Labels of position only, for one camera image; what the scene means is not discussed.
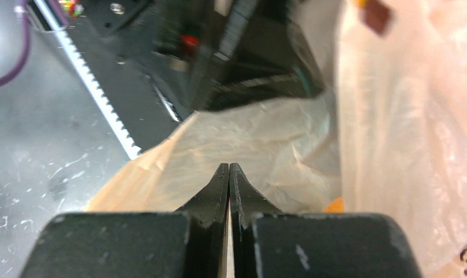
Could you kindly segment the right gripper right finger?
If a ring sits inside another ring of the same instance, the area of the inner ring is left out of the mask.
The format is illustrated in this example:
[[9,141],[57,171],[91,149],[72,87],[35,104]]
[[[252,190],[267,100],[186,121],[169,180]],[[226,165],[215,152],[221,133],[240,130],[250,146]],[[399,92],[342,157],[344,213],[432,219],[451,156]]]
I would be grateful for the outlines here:
[[236,277],[420,277],[405,234],[374,213],[288,214],[230,165]]

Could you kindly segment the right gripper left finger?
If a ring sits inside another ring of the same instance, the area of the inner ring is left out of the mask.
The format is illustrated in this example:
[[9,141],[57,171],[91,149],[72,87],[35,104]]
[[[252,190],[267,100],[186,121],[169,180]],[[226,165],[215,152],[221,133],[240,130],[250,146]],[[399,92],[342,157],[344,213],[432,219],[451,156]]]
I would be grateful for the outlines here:
[[173,212],[65,213],[21,277],[226,277],[229,166]]

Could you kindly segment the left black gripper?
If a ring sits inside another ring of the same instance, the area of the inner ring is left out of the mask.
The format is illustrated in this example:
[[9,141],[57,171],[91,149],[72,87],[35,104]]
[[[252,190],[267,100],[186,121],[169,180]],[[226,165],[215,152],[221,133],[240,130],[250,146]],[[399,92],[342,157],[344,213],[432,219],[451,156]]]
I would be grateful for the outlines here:
[[296,1],[157,1],[153,85],[187,111],[323,90]]

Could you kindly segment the translucent beige plastic bag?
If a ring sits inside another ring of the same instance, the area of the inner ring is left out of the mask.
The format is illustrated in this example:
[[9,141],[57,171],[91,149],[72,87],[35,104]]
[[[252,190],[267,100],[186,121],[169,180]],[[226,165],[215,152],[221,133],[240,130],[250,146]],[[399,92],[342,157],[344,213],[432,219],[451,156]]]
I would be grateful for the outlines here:
[[238,163],[282,211],[386,214],[425,277],[467,277],[467,1],[289,7],[321,95],[193,113],[86,210],[173,211]]

